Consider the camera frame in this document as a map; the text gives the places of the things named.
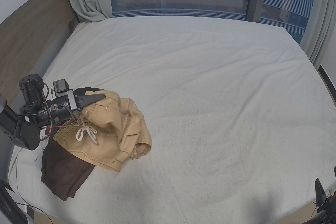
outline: drawstring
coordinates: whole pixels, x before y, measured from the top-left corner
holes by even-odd
[[[98,143],[97,143],[97,140],[96,140],[96,136],[95,136],[95,134],[97,133],[97,131],[96,131],[92,126],[85,126],[85,122],[84,122],[84,120],[83,120],[82,118],[80,118],[80,119],[81,119],[81,121],[82,121],[82,125],[83,125],[83,127],[80,128],[80,129],[78,130],[77,134],[76,134],[76,139],[77,139],[77,141],[82,141],[83,134],[84,134],[84,130],[85,130],[85,131],[89,134],[89,136],[90,136],[90,138],[92,139],[92,141],[95,142],[96,144],[98,144]]]

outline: black garment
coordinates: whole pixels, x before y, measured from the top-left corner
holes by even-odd
[[[48,145],[43,151],[41,181],[54,195],[65,201],[67,197],[75,196],[95,166],[77,158],[59,145],[53,139],[58,129],[52,128]]]

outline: pile of clothes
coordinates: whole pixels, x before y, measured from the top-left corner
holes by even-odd
[[[72,118],[52,128],[44,149],[41,181],[63,201],[74,198],[95,166],[120,172],[127,158],[151,150],[151,135],[133,100],[111,91],[85,95],[99,93],[106,98],[85,107],[75,125]]]

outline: white garment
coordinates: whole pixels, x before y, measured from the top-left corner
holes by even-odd
[[[40,182],[42,154],[14,154],[10,184],[68,223],[268,223],[335,182],[336,109],[285,31],[197,17],[81,23],[44,81],[132,98],[151,152],[95,167],[74,199]]]

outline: white bed sheet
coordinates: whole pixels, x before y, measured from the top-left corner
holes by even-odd
[[[132,98],[151,152],[95,167],[75,198],[40,182],[43,144],[15,148],[10,185],[69,223],[269,223],[335,182],[336,111],[299,45],[270,25],[197,17],[81,23],[44,81]]]

